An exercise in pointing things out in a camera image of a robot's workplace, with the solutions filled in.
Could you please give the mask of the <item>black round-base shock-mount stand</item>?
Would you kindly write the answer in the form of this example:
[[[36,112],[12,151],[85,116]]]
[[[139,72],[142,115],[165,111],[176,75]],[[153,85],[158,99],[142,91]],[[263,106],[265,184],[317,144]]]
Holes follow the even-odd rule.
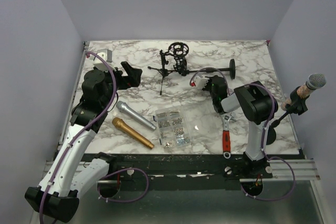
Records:
[[[182,61],[177,61],[176,64],[173,65],[174,71],[178,72],[182,76],[186,76],[187,74],[190,73],[197,73],[197,72],[206,72],[206,73],[211,73],[211,72],[229,72],[230,78],[233,80],[236,77],[236,62],[235,59],[231,59],[229,61],[229,67],[228,68],[219,68],[219,70],[214,70],[210,68],[206,68],[203,70],[188,70],[187,68],[187,61],[185,58],[182,58]]]

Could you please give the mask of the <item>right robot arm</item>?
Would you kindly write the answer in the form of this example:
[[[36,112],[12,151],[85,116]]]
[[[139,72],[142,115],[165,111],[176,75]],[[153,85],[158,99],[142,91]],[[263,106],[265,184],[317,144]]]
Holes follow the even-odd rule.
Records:
[[[209,79],[209,93],[214,110],[222,119],[222,147],[223,156],[226,159],[231,156],[229,122],[233,117],[229,114],[239,108],[242,109],[249,122],[249,128],[240,172],[246,177],[255,177],[267,165],[266,131],[269,121],[278,110],[275,98],[259,81],[238,87],[229,94],[226,80],[219,76]]]

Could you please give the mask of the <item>gold microphone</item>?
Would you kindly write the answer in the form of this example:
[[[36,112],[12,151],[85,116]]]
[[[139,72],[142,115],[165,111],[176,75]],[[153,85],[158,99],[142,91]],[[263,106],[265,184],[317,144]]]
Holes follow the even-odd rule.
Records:
[[[114,127],[117,130],[125,133],[126,135],[128,135],[132,139],[138,141],[139,143],[141,143],[142,145],[146,146],[147,148],[149,148],[151,150],[154,148],[154,144],[151,141],[149,141],[146,137],[142,136],[140,133],[138,133],[132,127],[130,127],[129,125],[127,125],[124,122],[124,120],[122,120],[121,118],[115,117],[112,120],[112,124],[114,125]]]

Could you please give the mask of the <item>grey microphone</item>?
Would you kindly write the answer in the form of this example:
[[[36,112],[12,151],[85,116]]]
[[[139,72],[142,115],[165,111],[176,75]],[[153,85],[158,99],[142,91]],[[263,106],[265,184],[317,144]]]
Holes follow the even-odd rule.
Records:
[[[147,129],[151,131],[156,130],[156,126],[152,122],[150,122],[144,116],[140,115],[138,112],[130,108],[125,102],[118,101],[116,103],[116,107],[121,113],[126,114],[130,118],[136,120],[138,123],[140,123],[142,126],[145,126]]]

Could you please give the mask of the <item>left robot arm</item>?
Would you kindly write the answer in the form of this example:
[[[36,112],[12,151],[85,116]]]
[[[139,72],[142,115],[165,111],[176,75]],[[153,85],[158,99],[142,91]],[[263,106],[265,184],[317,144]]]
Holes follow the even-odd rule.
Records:
[[[41,217],[49,216],[68,223],[75,215],[80,198],[101,178],[112,179],[116,175],[115,164],[105,154],[79,174],[76,170],[88,145],[97,135],[108,115],[118,90],[138,87],[142,70],[133,68],[128,62],[118,68],[94,67],[83,77],[82,97],[71,112],[70,126],[64,143],[50,170],[37,187],[29,187],[25,199]]]

